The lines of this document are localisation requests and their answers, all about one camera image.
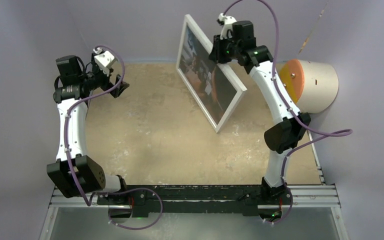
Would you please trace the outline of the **wooden picture frame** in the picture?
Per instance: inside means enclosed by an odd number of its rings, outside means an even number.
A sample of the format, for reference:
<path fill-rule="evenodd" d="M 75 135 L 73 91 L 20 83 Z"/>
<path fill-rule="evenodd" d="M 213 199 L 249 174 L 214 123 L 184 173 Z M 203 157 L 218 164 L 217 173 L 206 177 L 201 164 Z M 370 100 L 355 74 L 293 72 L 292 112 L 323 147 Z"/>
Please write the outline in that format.
<path fill-rule="evenodd" d="M 213 44 L 191 15 L 183 19 L 176 70 L 215 132 L 230 118 L 247 88 L 229 65 L 209 60 Z"/>

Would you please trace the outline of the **glossy printed photo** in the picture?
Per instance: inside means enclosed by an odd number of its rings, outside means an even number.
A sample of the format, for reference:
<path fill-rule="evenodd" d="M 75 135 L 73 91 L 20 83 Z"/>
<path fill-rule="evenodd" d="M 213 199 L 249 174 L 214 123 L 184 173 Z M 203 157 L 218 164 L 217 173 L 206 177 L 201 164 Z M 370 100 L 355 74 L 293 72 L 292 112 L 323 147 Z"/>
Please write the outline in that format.
<path fill-rule="evenodd" d="M 209 60 L 209 53 L 188 25 L 184 30 L 179 69 L 218 125 L 238 90 L 220 67 Z"/>

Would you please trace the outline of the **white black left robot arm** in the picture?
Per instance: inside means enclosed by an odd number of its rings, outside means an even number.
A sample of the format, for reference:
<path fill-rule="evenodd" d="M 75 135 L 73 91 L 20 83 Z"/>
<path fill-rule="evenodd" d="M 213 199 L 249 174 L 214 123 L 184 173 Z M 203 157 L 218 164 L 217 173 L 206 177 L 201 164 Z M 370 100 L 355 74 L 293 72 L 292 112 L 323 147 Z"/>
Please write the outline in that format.
<path fill-rule="evenodd" d="M 104 94 L 118 98 L 130 85 L 117 75 L 110 81 L 113 65 L 118 59 L 109 51 L 92 53 L 87 65 L 75 55 L 56 60 L 59 75 L 54 81 L 53 100 L 60 120 L 59 147 L 55 162 L 46 166 L 46 172 L 66 198 L 91 194 L 109 194 L 118 205 L 126 203 L 129 191 L 119 175 L 108 175 L 88 155 L 86 117 L 92 92 L 102 89 Z"/>

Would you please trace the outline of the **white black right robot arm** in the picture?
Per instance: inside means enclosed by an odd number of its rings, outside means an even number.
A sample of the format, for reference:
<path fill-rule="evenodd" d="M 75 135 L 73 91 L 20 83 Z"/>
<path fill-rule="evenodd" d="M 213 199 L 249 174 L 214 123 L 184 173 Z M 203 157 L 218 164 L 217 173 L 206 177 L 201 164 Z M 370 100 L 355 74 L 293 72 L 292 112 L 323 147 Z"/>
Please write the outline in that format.
<path fill-rule="evenodd" d="M 256 44 L 253 23 L 233 17 L 221 17 L 217 22 L 222 29 L 213 37 L 209 60 L 216 64 L 237 61 L 259 87 L 273 119 L 273 126 L 264 132 L 270 153 L 260 191 L 262 200 L 272 204 L 287 189 L 288 159 L 303 138 L 311 117 L 301 112 L 289 97 L 269 49 Z"/>

